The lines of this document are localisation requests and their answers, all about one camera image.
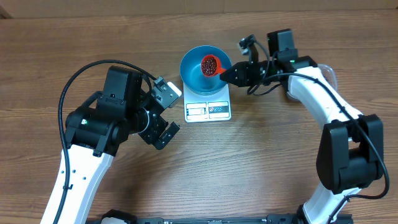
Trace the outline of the white digital kitchen scale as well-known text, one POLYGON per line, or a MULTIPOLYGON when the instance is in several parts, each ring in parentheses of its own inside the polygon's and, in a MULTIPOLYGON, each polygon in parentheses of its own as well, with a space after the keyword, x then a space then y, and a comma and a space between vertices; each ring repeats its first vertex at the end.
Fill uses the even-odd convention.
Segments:
POLYGON ((232 117, 229 86, 212 95, 199 95, 183 84, 184 118, 187 123, 229 121, 232 117))

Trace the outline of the red measuring scoop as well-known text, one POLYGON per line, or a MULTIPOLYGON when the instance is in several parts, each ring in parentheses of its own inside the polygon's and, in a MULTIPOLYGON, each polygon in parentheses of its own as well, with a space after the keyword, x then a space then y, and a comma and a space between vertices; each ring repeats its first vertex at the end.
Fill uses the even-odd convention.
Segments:
POLYGON ((200 68, 202 74, 206 77, 213 77, 226 71, 226 69, 221 66, 221 60, 212 54, 203 57, 200 68))

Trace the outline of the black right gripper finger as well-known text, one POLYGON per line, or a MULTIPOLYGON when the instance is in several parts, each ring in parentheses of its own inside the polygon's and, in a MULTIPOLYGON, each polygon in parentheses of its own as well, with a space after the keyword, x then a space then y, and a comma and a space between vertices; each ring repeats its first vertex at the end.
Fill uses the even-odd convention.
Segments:
POLYGON ((238 86, 238 87, 245 87, 247 86, 247 80, 246 79, 236 79, 236 78, 223 78, 222 79, 224 82, 238 86))
POLYGON ((246 62, 238 62, 220 74, 221 80, 242 80, 246 69, 246 62))

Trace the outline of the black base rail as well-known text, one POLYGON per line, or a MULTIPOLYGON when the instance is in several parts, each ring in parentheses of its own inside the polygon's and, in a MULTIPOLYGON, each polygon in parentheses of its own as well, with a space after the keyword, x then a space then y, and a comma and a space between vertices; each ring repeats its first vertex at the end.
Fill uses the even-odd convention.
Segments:
POLYGON ((117 218, 104 218, 88 220, 86 224, 100 223, 136 223, 136 224, 305 224, 304 218, 297 214, 270 214, 266 217, 234 217, 234 218, 183 218, 183 219, 163 219, 163 218, 137 218, 134 215, 127 215, 130 220, 118 220, 117 218))

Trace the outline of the red beans in scoop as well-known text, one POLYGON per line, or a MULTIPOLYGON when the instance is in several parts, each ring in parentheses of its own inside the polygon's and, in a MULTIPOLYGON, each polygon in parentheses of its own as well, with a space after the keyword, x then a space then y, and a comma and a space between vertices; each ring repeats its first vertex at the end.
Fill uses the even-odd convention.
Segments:
POLYGON ((201 71, 204 76, 213 76, 217 71, 217 62, 214 57, 207 57, 201 63, 201 71))

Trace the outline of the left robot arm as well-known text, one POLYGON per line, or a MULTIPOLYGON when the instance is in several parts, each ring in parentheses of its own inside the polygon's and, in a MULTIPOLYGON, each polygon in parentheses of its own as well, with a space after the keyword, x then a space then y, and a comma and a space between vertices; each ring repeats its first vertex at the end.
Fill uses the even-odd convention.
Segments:
POLYGON ((162 112, 182 92, 162 77, 111 66, 104 88, 61 120, 60 168, 42 223, 85 223, 98 186, 119 146, 133 134, 162 150, 180 127, 162 112))

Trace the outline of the blue metal bowl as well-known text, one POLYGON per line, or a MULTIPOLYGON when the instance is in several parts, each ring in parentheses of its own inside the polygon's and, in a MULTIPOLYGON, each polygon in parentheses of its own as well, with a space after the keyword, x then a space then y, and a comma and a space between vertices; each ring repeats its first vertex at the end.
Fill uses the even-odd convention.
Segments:
POLYGON ((221 49, 211 45, 201 45, 189 50, 180 63, 180 76, 184 84, 191 91, 199 95, 212 95, 220 91, 226 82, 220 80, 220 76, 206 77, 201 71, 201 61, 212 54, 221 60, 222 68, 232 66, 229 56, 221 49))

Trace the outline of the clear plastic container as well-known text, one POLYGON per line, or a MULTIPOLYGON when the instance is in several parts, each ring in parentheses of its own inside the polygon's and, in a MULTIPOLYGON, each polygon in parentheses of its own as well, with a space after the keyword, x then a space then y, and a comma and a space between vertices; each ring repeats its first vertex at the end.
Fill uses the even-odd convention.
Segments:
POLYGON ((338 82, 336 79, 335 71, 329 65, 318 64, 316 67, 308 66, 298 68, 295 73, 312 78, 318 78, 322 82, 328 83, 335 91, 338 91, 338 82))

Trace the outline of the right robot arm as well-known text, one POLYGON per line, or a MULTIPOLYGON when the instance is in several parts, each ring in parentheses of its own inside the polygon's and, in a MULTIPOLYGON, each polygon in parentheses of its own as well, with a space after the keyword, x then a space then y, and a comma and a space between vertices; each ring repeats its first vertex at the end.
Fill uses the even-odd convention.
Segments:
POLYGON ((295 214, 268 215, 267 223, 351 223, 341 209, 375 180, 390 178, 384 163, 383 124, 375 114, 363 115, 347 103, 324 76, 323 67, 301 56, 290 29, 270 32, 262 45, 253 35, 239 41, 248 56, 220 75, 232 85, 247 88, 250 95, 264 85, 282 86, 301 102, 322 129, 316 160, 320 184, 295 214))

